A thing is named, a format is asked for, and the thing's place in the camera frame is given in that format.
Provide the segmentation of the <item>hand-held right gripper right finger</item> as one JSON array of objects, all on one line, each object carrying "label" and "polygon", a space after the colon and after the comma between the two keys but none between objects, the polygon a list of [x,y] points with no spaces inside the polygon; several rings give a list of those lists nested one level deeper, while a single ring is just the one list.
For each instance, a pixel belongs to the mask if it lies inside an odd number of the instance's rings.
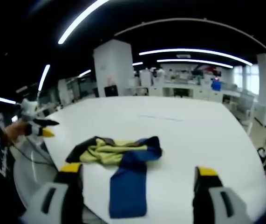
[{"label": "hand-held right gripper right finger", "polygon": [[245,202],[211,168],[195,167],[192,206],[194,224],[252,223]]}]

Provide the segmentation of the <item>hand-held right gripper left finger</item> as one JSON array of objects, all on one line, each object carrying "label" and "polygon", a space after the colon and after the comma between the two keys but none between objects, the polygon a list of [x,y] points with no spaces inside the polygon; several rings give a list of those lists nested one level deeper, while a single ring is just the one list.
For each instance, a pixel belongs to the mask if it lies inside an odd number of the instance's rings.
[{"label": "hand-held right gripper left finger", "polygon": [[82,224],[82,164],[67,163],[32,197],[22,224]]}]

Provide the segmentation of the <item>person's left hand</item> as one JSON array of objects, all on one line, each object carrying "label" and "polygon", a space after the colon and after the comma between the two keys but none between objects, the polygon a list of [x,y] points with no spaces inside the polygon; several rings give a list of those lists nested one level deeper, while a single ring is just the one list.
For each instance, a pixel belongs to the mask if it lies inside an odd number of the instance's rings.
[{"label": "person's left hand", "polygon": [[16,121],[4,129],[4,136],[8,145],[14,144],[19,136],[25,135],[29,124],[25,121]]}]

